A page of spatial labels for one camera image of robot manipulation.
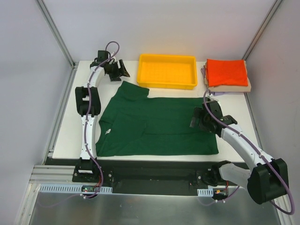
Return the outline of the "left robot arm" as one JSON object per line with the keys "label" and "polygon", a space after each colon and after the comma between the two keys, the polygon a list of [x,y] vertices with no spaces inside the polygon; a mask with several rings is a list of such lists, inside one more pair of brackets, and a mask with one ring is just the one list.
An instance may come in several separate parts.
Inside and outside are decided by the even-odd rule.
{"label": "left robot arm", "polygon": [[111,82],[121,81],[123,76],[130,77],[123,60],[94,61],[90,65],[86,82],[75,89],[76,109],[82,123],[82,147],[79,164],[75,169],[88,182],[95,182],[99,177],[95,132],[98,115],[101,113],[98,86],[105,75],[109,76]]}

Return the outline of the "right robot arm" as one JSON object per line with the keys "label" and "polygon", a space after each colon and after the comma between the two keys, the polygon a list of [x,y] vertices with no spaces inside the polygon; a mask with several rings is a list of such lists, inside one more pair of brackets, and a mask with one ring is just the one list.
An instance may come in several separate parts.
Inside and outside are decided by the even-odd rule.
{"label": "right robot arm", "polygon": [[245,188],[257,204],[288,193],[286,162],[281,158],[275,159],[248,140],[237,121],[230,115],[224,116],[219,106],[213,107],[212,113],[206,108],[196,107],[190,126],[222,138],[247,165],[244,169],[228,160],[215,163],[202,175],[203,183],[215,187],[230,181]]}

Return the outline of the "green t-shirt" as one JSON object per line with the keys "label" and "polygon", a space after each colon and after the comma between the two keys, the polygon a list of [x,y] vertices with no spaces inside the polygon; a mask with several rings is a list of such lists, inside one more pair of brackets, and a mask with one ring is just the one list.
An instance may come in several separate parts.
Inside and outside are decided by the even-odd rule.
{"label": "green t-shirt", "polygon": [[105,108],[96,143],[99,157],[216,155],[216,136],[190,127],[203,99],[153,97],[149,89],[123,82]]}

